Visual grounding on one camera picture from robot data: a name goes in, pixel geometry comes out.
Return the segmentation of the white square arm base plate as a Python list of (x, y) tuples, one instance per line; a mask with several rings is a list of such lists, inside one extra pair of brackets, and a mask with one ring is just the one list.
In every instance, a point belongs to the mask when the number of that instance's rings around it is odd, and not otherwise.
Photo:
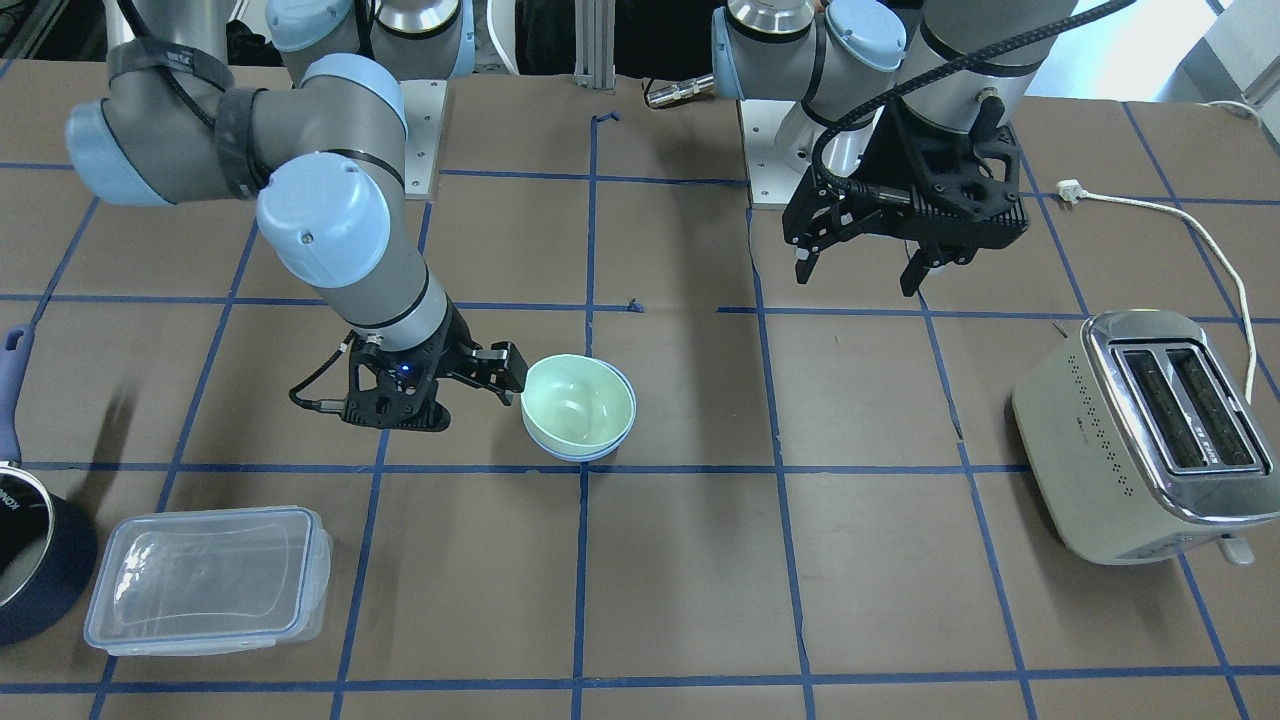
[(826, 129), (799, 101), (742, 100), (739, 104), (750, 204), (756, 210), (786, 208), (810, 165)]

